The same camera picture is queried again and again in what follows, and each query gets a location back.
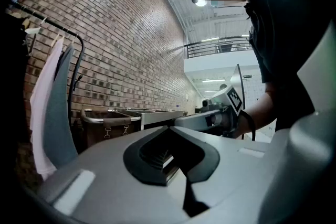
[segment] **gray cloth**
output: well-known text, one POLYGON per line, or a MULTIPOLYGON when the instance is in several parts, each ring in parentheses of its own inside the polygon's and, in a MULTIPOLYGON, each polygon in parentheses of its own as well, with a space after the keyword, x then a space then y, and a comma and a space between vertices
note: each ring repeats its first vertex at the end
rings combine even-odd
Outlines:
POLYGON ((56 79, 57 77, 57 74, 58 74, 58 70, 60 68, 60 66, 63 64, 64 60, 67 58, 70 50, 72 48, 72 45, 71 46, 68 46, 67 49, 65 50, 65 52, 63 52, 61 54, 61 57, 59 57, 59 60, 58 60, 58 63, 57 63, 57 67, 56 67, 56 71, 55 71, 55 77, 54 77, 54 80, 56 79))
POLYGON ((67 105, 67 81, 73 50, 73 46, 70 45, 69 53, 58 70, 48 100, 45 118, 44 151, 57 169, 78 156, 68 122, 67 105))

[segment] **ceiling light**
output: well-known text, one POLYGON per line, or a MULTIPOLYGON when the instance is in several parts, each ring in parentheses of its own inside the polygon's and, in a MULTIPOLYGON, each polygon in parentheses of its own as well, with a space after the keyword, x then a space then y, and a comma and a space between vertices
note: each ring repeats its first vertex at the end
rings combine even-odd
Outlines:
POLYGON ((206 0, 198 0, 197 3, 196 3, 196 5, 198 7, 203 7, 203 6, 206 5, 206 0))
POLYGON ((211 80, 203 80, 202 82, 216 82, 216 81, 225 81, 225 79, 211 79, 211 80))
POLYGON ((207 42, 207 41, 212 41, 212 40, 218 40, 219 37, 213 37, 213 38, 208 38, 208 39, 203 39, 201 42, 207 42))

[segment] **white wall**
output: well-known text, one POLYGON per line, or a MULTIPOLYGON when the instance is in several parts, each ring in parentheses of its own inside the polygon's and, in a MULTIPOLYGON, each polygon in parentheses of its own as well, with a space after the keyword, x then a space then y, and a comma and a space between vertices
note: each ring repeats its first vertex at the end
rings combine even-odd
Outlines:
MULTIPOLYGON (((265 85, 261 82, 260 69, 242 70, 242 76, 252 75, 252 78, 243 79, 245 106, 252 106, 265 92, 265 85)), ((259 132, 272 138, 275 132, 276 120, 261 128, 259 132)))
POLYGON ((184 72, 235 67, 237 64, 241 67, 255 66, 258 65, 258 61, 252 50, 231 51, 185 59, 184 72))

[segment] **person's arm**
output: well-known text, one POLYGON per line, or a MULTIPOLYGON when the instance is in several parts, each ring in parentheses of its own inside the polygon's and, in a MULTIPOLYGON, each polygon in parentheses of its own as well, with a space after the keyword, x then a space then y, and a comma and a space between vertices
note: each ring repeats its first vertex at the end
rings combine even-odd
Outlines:
MULTIPOLYGON (((244 111, 249 114, 254 120, 256 130, 260 129, 276 119, 276 112, 274 108, 274 100, 276 97, 276 87, 271 82, 265 83, 265 93, 259 100, 251 107, 244 111)), ((239 125, 234 133, 234 138, 242 134, 251 132, 246 118, 239 116, 239 125)))

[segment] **gray plastic surface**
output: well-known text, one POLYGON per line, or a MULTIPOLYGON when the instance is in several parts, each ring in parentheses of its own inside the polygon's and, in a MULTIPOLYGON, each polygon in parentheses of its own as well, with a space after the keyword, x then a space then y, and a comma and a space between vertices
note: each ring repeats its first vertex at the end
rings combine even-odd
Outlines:
POLYGON ((332 109, 336 106, 335 23, 335 21, 330 21, 320 43, 298 71, 298 77, 317 111, 332 109))
POLYGON ((195 131, 204 131, 212 128, 206 123, 206 118, 212 115, 220 114, 220 110, 211 110, 190 116, 175 119, 174 126, 190 128, 195 131))
POLYGON ((159 127, 98 143, 56 171, 38 194, 52 204, 66 182, 87 169, 96 178, 71 216, 85 223, 275 223, 293 213, 331 162, 335 115, 332 111, 305 117, 290 131, 276 132, 270 144, 176 127, 214 146, 221 156, 206 182, 192 184, 196 200, 210 207, 193 218, 182 208, 181 171, 167 187, 159 187, 140 183, 124 166, 125 149, 159 127), (265 153, 251 156, 241 148, 265 153))

